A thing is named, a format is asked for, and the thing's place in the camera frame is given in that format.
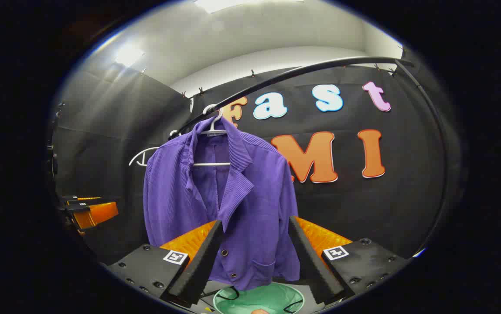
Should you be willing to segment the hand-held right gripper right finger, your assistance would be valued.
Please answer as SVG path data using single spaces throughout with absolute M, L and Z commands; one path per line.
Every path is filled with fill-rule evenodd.
M 290 217 L 288 232 L 318 304 L 366 294 L 411 262 L 366 237 L 348 240 L 296 216 Z

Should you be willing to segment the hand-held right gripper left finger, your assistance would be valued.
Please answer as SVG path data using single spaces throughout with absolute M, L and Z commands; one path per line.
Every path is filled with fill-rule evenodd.
M 223 236 L 217 219 L 164 245 L 143 244 L 104 267 L 151 300 L 189 308 L 200 300 Z

